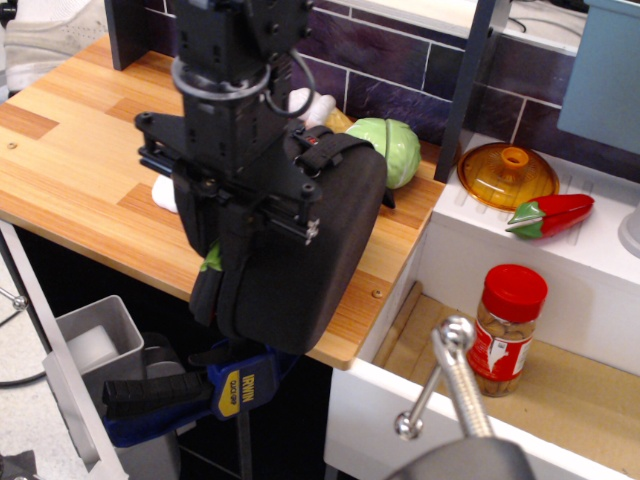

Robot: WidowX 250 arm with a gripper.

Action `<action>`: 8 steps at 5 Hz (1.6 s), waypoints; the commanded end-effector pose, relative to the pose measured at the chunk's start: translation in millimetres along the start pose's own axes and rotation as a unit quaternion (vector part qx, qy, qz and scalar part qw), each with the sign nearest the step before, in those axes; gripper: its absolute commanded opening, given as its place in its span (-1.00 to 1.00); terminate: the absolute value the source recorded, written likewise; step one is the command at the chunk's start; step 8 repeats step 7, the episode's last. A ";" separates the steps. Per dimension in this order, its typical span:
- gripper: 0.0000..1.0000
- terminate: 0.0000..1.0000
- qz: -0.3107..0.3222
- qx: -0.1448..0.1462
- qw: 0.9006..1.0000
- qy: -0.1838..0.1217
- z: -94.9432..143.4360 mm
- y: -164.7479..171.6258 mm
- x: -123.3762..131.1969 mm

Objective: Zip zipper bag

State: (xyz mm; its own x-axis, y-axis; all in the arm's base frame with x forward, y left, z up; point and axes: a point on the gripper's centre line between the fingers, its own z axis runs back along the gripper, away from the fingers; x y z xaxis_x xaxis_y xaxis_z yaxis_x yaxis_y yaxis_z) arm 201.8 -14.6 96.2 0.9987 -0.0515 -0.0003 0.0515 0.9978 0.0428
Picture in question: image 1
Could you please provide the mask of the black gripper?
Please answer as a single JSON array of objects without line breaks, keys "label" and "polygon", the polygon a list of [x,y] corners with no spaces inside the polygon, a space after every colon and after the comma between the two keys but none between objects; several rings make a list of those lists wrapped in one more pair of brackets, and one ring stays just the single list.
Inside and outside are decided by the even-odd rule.
[{"label": "black gripper", "polygon": [[172,179],[194,251],[206,256],[219,237],[224,271],[244,265],[264,230],[303,244],[316,236],[319,220],[311,209],[321,189],[285,149],[312,99],[310,93],[290,112],[288,94],[186,93],[181,116],[135,117],[141,163]]}]

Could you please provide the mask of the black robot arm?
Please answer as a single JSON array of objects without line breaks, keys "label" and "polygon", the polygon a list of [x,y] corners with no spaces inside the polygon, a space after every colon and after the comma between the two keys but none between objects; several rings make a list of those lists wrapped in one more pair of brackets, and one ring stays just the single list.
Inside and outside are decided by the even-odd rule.
[{"label": "black robot arm", "polygon": [[174,85],[180,116],[144,112],[144,166],[173,181],[191,247],[242,266],[256,235],[272,229],[309,243],[321,191],[286,153],[297,43],[309,1],[179,1]]}]

